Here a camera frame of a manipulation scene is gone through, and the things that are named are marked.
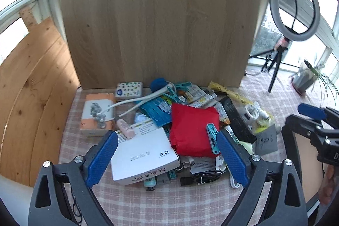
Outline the person right hand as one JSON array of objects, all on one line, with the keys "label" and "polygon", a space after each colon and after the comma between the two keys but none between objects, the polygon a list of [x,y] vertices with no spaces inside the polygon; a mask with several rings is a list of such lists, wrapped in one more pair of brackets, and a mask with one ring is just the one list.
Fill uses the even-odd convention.
[{"label": "person right hand", "polygon": [[319,201],[322,206],[329,205],[338,192],[338,167],[323,164],[324,177],[318,191]]}]

